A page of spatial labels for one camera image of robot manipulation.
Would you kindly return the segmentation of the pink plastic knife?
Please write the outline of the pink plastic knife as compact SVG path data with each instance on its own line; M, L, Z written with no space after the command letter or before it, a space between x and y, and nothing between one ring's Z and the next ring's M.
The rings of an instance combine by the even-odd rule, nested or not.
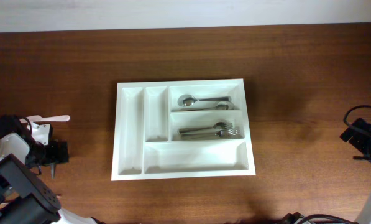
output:
M26 121L30 121L30 122L67 122L70 120L70 116L69 115L60 115L60 116L51 116L51 117L41 117L40 115L33 115L33 116L28 116L28 117L25 117L25 118L21 118L20 121L21 122L26 122Z

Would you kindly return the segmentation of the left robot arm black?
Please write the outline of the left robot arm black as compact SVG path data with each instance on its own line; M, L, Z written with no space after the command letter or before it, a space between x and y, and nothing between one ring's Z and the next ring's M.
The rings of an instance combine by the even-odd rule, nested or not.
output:
M68 115L0 117L0 223L92 223L62 208L57 195L40 179L43 166L52 172L69 161L68 144L52 138L52 122Z

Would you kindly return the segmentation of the steel fork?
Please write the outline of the steel fork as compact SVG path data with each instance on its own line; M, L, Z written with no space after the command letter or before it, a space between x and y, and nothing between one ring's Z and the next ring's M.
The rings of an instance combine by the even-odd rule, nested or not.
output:
M199 138L231 138L237 136L239 130L237 128L231 129L220 129L219 131L213 131L208 133L196 133L196 134L181 134L180 139L182 140L191 140Z
M234 125L230 122L217 122L216 124L212 126L207 126L207 127L199 127L199 128L180 128L178 130L178 134L185 134L185 133L190 133L190 132L195 132L195 131L205 131L205 130L220 130L220 129L231 129L233 128Z

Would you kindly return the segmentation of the small steel teaspoon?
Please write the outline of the small steel teaspoon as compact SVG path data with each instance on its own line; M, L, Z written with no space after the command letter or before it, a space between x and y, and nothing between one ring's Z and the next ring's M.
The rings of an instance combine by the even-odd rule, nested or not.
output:
M56 165L55 164L52 164L51 166L51 176L52 176L52 179L55 178L55 168L56 168Z

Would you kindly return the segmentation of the large steel spoon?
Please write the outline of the large steel spoon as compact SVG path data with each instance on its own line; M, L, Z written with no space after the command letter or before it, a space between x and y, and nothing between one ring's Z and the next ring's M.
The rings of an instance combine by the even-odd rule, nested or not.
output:
M181 109L180 111L205 111L205 110L233 110L235 108L234 104L230 101L220 101L215 106L207 108L191 108L191 109Z
M195 98L193 95L181 95L177 101L179 106L186 107L192 106L200 101L231 101L230 96L222 96L216 98Z

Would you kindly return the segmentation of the steel fork top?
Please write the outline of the steel fork top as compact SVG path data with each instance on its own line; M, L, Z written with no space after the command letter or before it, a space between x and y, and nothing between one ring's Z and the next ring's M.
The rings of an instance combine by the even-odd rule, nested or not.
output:
M213 131L208 133L196 133L196 134L181 134L180 139L182 140L191 140L199 138L231 138L237 136L239 130L237 128L231 129L220 129L219 131Z

